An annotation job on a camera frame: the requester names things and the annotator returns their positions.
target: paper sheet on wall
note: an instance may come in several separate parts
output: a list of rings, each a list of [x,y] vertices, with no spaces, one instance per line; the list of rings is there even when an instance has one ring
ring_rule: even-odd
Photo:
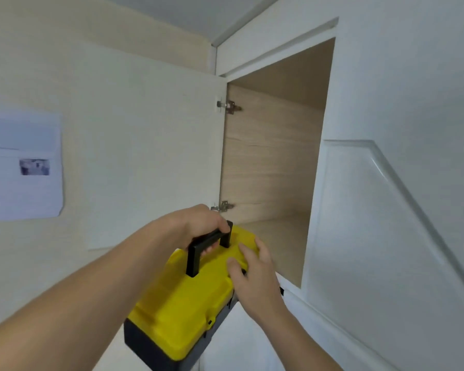
[[[62,206],[60,116],[0,113],[0,221],[55,217]]]

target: person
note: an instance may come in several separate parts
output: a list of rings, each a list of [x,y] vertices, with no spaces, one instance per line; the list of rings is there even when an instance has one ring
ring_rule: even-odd
[[[216,228],[229,231],[220,214],[205,205],[145,225],[1,323],[0,370],[93,369],[173,251]],[[340,370],[288,311],[270,253],[259,239],[256,243],[259,257],[240,245],[247,276],[235,259],[227,261],[244,310],[266,333],[287,371]]]

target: toolbox handle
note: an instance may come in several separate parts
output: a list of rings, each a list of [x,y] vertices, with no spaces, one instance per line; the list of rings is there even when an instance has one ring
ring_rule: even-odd
[[[194,277],[199,272],[199,258],[201,253],[208,247],[213,245],[216,241],[220,240],[220,246],[228,249],[230,247],[230,235],[232,234],[232,221],[227,220],[230,226],[230,232],[222,233],[219,229],[213,230],[211,233],[196,237],[192,240],[187,248],[187,268],[186,274]]]

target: door hinge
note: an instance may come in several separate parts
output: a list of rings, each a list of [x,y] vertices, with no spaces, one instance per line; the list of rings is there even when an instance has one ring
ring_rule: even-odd
[[[210,209],[212,211],[227,212],[228,210],[231,210],[234,207],[235,207],[235,204],[230,204],[228,200],[222,200],[219,206],[214,206],[214,207],[211,207]]]
[[[217,101],[218,108],[225,108],[227,114],[233,115],[236,111],[241,111],[242,108],[238,105],[235,105],[235,101],[227,100],[225,103],[223,101]]]

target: printed photo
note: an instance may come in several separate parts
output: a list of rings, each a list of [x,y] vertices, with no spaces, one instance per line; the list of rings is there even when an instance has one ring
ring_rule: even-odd
[[[22,175],[50,175],[50,162],[43,159],[19,160]]]

